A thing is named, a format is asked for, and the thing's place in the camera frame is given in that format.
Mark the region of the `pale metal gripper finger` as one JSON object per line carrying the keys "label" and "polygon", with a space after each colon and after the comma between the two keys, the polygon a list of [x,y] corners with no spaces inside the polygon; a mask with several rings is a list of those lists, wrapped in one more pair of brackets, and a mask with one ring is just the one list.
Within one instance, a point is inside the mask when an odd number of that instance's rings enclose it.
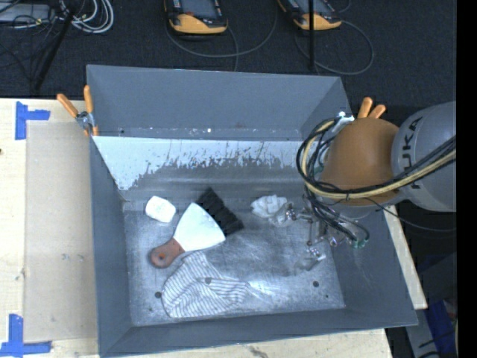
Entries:
{"label": "pale metal gripper finger", "polygon": [[295,263],[295,269],[298,271],[311,271],[316,265],[322,263],[326,259],[325,253],[319,249],[307,248],[302,256]]}
{"label": "pale metal gripper finger", "polygon": [[284,204],[276,214],[276,225],[287,225],[297,220],[292,204]]}

